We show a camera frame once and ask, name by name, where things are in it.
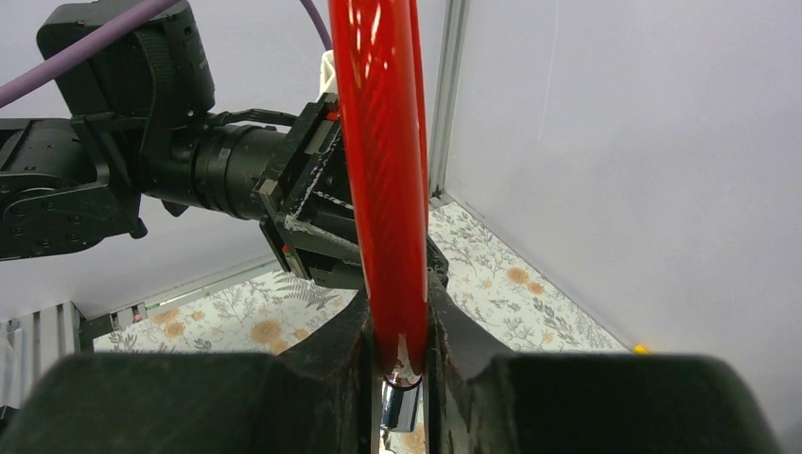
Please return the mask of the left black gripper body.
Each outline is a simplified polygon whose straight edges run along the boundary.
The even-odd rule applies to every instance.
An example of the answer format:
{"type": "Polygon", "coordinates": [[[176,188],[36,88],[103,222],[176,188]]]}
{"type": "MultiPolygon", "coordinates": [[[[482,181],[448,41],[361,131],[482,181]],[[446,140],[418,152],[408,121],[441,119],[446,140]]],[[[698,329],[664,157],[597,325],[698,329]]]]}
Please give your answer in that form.
{"type": "Polygon", "coordinates": [[[265,210],[260,229],[284,271],[324,288],[363,287],[337,95],[305,106],[253,193],[265,210]]]}

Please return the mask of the red cable lock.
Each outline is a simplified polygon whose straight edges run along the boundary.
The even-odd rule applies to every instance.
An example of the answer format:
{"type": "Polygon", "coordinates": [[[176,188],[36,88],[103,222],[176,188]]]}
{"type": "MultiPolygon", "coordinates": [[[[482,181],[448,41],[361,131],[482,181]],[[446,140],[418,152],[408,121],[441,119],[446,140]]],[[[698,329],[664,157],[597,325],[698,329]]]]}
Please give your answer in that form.
{"type": "Polygon", "coordinates": [[[416,426],[427,348],[427,131],[417,5],[329,5],[346,164],[374,340],[380,426],[416,426]]]}

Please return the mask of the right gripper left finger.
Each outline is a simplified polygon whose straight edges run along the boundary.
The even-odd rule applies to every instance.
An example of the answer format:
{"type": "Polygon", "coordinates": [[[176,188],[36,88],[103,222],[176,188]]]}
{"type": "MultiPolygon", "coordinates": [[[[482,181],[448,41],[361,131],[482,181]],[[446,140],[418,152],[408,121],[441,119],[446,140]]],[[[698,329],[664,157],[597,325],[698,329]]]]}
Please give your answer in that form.
{"type": "Polygon", "coordinates": [[[363,293],[284,353],[65,358],[1,437],[5,453],[373,453],[363,293]]]}

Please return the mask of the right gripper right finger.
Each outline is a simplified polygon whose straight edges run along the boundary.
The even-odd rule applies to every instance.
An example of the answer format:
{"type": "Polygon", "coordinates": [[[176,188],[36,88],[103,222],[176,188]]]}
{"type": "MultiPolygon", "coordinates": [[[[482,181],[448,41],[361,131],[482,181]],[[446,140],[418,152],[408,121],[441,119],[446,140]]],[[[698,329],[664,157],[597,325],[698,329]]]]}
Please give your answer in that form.
{"type": "Polygon", "coordinates": [[[706,356],[517,353],[429,299],[430,453],[777,453],[755,397],[706,356]]]}

